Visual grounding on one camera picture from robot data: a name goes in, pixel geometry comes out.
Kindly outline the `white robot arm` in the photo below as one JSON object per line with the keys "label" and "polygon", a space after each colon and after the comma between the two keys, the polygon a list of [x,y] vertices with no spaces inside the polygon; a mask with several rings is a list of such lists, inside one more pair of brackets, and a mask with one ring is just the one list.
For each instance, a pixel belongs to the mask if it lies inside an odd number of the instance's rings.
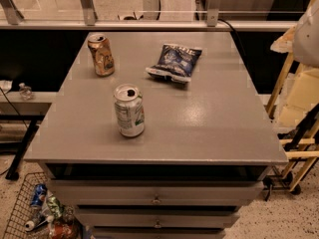
{"label": "white robot arm", "polygon": [[319,0],[315,0],[297,24],[272,43],[270,50],[292,53],[295,61],[319,67]]}

